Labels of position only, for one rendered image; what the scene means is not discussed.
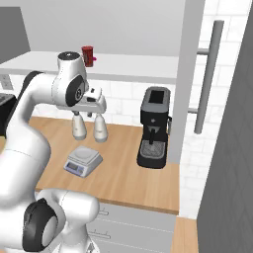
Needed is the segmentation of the black coffee machine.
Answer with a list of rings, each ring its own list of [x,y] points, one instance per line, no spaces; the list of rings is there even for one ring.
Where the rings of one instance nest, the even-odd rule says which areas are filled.
[[[136,157],[139,166],[162,169],[167,161],[170,90],[151,86],[146,89],[141,107],[142,138]]]

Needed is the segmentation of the dark grey tall cabinet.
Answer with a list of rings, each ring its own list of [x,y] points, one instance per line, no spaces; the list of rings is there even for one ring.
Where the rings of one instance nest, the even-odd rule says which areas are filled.
[[[199,253],[253,253],[253,3],[198,218]]]

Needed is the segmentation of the grey digital scale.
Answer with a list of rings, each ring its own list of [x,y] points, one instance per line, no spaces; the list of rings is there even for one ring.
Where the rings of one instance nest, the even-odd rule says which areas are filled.
[[[85,178],[89,176],[103,161],[97,150],[79,146],[67,157],[63,168],[69,173]]]

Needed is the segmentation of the dark grey cabinet door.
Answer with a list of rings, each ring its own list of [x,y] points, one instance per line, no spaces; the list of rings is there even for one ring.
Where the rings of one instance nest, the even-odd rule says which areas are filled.
[[[0,64],[30,51],[20,7],[0,7]]]

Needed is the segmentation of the white wall socket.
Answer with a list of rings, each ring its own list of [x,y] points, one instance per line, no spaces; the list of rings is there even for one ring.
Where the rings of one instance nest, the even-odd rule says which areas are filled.
[[[13,85],[8,74],[0,74],[0,83],[4,90],[13,90]]]

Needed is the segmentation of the white wall cabinet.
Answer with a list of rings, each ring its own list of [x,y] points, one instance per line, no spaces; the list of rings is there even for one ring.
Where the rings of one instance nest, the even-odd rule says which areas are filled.
[[[0,0],[19,17],[27,46],[0,64],[0,72],[55,73],[57,55],[94,48],[90,79],[176,82],[186,0]]]

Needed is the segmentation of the black appliance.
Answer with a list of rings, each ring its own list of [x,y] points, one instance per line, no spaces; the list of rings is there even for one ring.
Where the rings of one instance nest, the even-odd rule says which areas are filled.
[[[17,98],[13,94],[0,93],[0,136],[6,136],[6,126]]]

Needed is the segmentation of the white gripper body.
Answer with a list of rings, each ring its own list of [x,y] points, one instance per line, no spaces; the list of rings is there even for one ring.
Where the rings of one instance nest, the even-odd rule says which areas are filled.
[[[76,114],[79,114],[80,112],[104,114],[106,109],[107,103],[104,96],[101,96],[99,99],[83,97],[82,100],[76,105],[74,112]]]

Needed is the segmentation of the grey drawer front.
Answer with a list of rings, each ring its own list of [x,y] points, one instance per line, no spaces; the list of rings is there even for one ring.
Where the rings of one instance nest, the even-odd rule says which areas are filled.
[[[101,253],[162,253],[152,250],[138,249],[129,246],[122,246],[114,243],[105,242],[103,240],[93,239],[93,242],[99,247]]]
[[[157,211],[146,211],[123,206],[100,203],[100,210],[109,212],[108,216],[99,215],[98,218],[123,224],[173,231],[176,216]]]
[[[89,231],[94,231],[95,229],[102,233],[108,231],[111,235],[111,239],[91,235]],[[173,233],[170,231],[101,219],[89,223],[87,225],[87,230],[92,239],[162,253],[170,253],[173,239]]]

